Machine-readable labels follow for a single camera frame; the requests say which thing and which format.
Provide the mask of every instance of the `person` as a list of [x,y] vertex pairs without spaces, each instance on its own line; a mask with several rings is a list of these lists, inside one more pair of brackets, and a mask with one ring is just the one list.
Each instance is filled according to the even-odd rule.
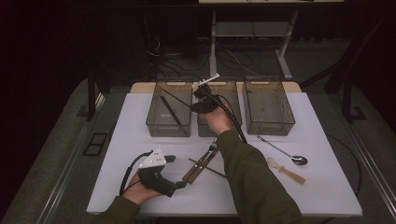
[[[206,119],[217,135],[216,144],[224,159],[224,171],[242,223],[307,223],[295,201],[268,168],[262,153],[242,142],[221,107],[200,117]],[[161,195],[138,180],[138,175],[134,175],[132,186],[116,197],[93,223],[132,223],[142,203]]]

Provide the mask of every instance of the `gray floor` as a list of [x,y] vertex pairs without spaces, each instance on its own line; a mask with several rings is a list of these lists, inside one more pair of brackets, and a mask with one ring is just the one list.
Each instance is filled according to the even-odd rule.
[[[219,49],[226,48],[246,64],[249,70],[263,75],[281,75],[274,49],[279,42],[272,40],[256,41],[254,49],[243,51],[230,47],[234,43],[218,43]],[[347,41],[332,40],[315,43],[312,41],[291,42],[286,53],[286,60],[293,75],[293,81],[302,82],[321,70],[335,63],[345,52]],[[164,64],[174,67],[181,76],[186,76],[204,64],[207,52],[200,60],[177,59]],[[241,78],[250,75],[246,69],[235,63],[233,56],[219,50],[223,63],[218,63],[218,71],[222,76]],[[178,76],[174,70],[159,67],[159,76]],[[208,76],[208,63],[195,75]],[[351,131],[356,131],[365,148],[374,159],[381,174],[389,184],[390,189],[396,189],[396,136],[387,123],[382,120],[377,111],[364,97],[359,89],[353,90],[352,105],[358,106],[367,120],[354,121],[353,125],[345,123],[340,115],[341,92],[327,95],[323,90],[326,78],[314,83],[303,91],[308,93],[315,108],[319,121],[332,145],[346,177],[353,189],[359,182],[359,171],[349,147],[360,158],[359,143]],[[113,88],[110,94],[98,101],[98,113],[91,122],[85,117],[79,117],[81,107],[87,104],[87,83],[82,82],[71,95],[64,112],[53,128],[46,144],[41,150],[35,165],[21,186],[13,204],[9,207],[2,223],[89,223],[93,215],[85,212],[91,190],[99,173],[101,163],[106,154],[109,136],[117,122],[123,99],[128,87]],[[104,150],[99,157],[82,155],[93,133],[107,133]],[[373,180],[370,169],[363,162],[362,184],[358,200],[363,209],[362,217],[336,218],[330,223],[395,223],[387,205],[383,200],[378,185]],[[322,223],[324,217],[310,218],[312,223]]]

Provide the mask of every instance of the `clear plastic bin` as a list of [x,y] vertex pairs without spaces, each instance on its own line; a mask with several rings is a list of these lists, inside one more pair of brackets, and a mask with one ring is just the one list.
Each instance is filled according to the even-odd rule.
[[146,124],[152,137],[190,137],[191,77],[158,77]]
[[[242,125],[241,109],[239,107],[238,91],[236,88],[236,80],[234,77],[218,77],[208,83],[212,94],[223,96],[227,99],[220,97],[220,100],[224,104],[229,104],[233,110],[233,114],[239,123]],[[197,119],[198,122],[198,135],[200,137],[216,137],[216,134],[209,129],[209,126],[205,119]]]
[[279,77],[245,77],[243,96],[247,133],[289,134],[295,119]]

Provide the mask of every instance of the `tongs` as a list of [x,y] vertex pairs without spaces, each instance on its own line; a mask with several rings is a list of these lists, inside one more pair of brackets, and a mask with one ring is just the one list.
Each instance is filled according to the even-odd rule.
[[201,157],[191,169],[183,176],[183,180],[190,184],[196,179],[196,177],[206,168],[210,161],[219,152],[215,141],[210,145],[209,150]]

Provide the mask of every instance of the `metal rod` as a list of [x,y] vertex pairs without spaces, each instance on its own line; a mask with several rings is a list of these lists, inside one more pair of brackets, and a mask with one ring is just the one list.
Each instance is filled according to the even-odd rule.
[[186,130],[184,130],[183,125],[181,124],[180,120],[177,118],[175,111],[173,111],[172,107],[168,104],[168,102],[166,101],[165,97],[160,96],[161,100],[163,100],[163,103],[165,104],[166,108],[168,109],[169,113],[171,113],[172,118],[174,118],[175,122],[178,124],[179,128],[181,129],[181,131],[188,135],[188,133],[186,132]]
[[164,90],[163,88],[160,87],[160,89],[166,93],[168,93],[170,96],[172,96],[173,98],[177,99],[179,102],[181,102],[183,105],[185,105],[188,108],[191,108],[190,105],[186,104],[184,101],[178,99],[174,94],[170,93],[169,91]]
[[270,147],[273,147],[274,149],[276,149],[276,150],[282,152],[283,154],[285,154],[285,155],[287,155],[288,157],[291,158],[291,155],[290,155],[289,153],[285,152],[284,150],[280,149],[279,147],[276,147],[276,146],[272,145],[270,142],[268,142],[267,140],[263,139],[261,136],[257,135],[257,138],[260,139],[260,140],[262,140],[264,143],[266,143],[266,144],[269,145]]
[[222,173],[219,173],[219,172],[217,172],[217,171],[215,171],[215,170],[213,170],[213,169],[210,169],[209,167],[205,167],[206,169],[208,169],[208,170],[210,170],[211,172],[213,172],[213,173],[215,173],[216,175],[221,175],[222,177],[224,177],[224,178],[227,178],[227,176],[226,175],[224,175],[224,174],[222,174]]

